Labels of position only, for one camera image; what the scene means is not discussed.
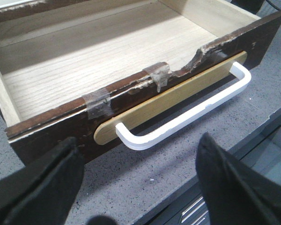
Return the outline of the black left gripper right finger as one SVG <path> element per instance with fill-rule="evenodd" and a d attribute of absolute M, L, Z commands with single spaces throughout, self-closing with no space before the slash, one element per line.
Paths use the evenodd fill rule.
<path fill-rule="evenodd" d="M 200 138 L 196 173 L 212 225 L 281 225 L 281 186 Z"/>

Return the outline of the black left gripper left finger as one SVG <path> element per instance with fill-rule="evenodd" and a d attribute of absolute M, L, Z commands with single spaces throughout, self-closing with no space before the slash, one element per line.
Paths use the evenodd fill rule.
<path fill-rule="evenodd" d="M 83 176 L 84 158 L 68 137 L 0 180 L 0 225 L 63 225 Z"/>

